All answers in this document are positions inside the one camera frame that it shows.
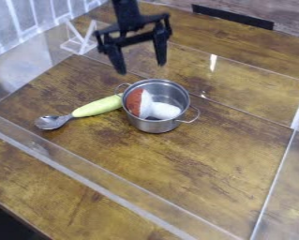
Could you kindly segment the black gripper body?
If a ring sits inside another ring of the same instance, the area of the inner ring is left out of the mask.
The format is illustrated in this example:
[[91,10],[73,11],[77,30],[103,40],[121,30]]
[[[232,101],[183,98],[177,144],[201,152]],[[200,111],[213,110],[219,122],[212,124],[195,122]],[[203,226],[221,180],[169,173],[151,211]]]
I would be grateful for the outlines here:
[[120,48],[144,41],[152,41],[155,29],[164,29],[169,38],[171,27],[168,13],[124,17],[121,21],[93,32],[99,52],[107,53],[105,46],[109,44]]

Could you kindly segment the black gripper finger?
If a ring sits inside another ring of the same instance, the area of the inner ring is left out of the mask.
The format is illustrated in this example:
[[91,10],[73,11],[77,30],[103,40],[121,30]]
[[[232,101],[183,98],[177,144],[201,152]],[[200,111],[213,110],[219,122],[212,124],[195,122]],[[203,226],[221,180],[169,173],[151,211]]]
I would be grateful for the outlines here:
[[152,34],[152,43],[155,49],[156,62],[159,66],[167,63],[167,41],[168,33],[164,29],[155,29]]
[[116,45],[109,44],[105,46],[105,52],[116,72],[121,75],[125,75],[127,67],[120,48]]

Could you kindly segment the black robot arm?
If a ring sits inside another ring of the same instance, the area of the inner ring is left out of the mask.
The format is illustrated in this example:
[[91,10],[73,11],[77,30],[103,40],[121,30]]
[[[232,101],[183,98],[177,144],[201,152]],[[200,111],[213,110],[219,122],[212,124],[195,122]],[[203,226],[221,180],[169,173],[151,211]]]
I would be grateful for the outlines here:
[[121,75],[127,73],[121,48],[151,41],[159,66],[167,63],[167,42],[171,36],[169,15],[143,15],[136,0],[111,0],[116,23],[93,32],[97,52],[105,54]]

